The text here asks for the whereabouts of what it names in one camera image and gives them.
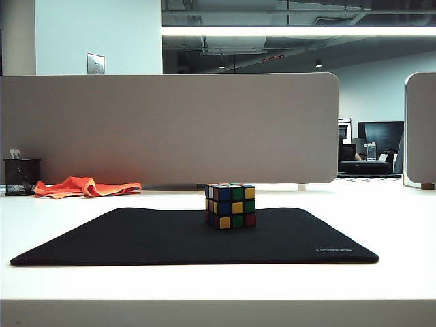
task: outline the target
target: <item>white wall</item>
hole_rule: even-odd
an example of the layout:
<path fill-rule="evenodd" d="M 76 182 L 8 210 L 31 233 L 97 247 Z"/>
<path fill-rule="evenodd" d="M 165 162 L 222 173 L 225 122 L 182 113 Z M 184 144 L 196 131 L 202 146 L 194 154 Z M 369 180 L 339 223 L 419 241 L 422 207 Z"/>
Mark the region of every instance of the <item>white wall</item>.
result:
<path fill-rule="evenodd" d="M 36 73 L 86 74 L 86 53 L 106 74 L 162 74 L 161 1 L 35 0 Z"/>
<path fill-rule="evenodd" d="M 424 52 L 332 71 L 339 78 L 339 117 L 358 121 L 403 121 L 405 80 L 416 72 L 436 72 L 436 52 Z"/>
<path fill-rule="evenodd" d="M 3 75 L 35 74 L 35 7 L 33 0 L 1 2 Z"/>

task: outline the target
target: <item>fluorescent light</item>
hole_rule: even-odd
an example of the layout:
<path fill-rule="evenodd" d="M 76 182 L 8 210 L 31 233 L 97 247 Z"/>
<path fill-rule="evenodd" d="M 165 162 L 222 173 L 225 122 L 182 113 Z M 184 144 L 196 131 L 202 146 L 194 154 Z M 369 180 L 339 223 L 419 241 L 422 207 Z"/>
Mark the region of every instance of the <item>fluorescent light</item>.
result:
<path fill-rule="evenodd" d="M 162 27 L 164 36 L 436 36 L 436 27 Z"/>

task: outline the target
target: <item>ceiling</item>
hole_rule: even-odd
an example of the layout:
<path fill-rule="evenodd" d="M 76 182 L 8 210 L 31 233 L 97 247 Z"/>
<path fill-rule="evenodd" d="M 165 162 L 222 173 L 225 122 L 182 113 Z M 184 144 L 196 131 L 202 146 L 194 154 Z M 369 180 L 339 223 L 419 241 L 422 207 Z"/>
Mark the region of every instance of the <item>ceiling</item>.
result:
<path fill-rule="evenodd" d="M 435 26 L 436 0 L 162 0 L 162 25 Z M 432 37 L 163 37 L 163 70 L 307 72 L 431 50 Z"/>

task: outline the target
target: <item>desk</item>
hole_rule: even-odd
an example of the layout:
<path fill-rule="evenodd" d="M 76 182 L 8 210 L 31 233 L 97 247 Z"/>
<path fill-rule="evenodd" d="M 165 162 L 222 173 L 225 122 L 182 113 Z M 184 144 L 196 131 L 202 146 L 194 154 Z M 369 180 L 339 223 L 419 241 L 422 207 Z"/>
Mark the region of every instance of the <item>desk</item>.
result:
<path fill-rule="evenodd" d="M 379 262 L 17 268 L 11 258 L 106 211 L 202 209 L 204 195 L 53 200 L 3 193 L 2 326 L 436 326 L 436 191 L 396 178 L 335 180 L 306 191 L 256 187 L 257 208 L 307 209 Z M 218 283 L 222 276 L 246 282 Z"/>

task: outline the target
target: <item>computer monitor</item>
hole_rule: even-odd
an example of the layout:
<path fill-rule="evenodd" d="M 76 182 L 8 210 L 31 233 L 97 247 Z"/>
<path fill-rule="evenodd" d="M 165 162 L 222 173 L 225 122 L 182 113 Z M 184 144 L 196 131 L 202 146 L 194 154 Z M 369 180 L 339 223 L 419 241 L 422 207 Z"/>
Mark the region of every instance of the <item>computer monitor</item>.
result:
<path fill-rule="evenodd" d="M 389 150 L 398 153 L 403 132 L 404 121 L 360 121 L 358 123 L 358 137 L 366 138 L 368 143 L 374 142 L 379 154 Z"/>
<path fill-rule="evenodd" d="M 342 136 L 343 144 L 351 144 L 352 142 L 352 119 L 338 119 L 338 135 Z"/>

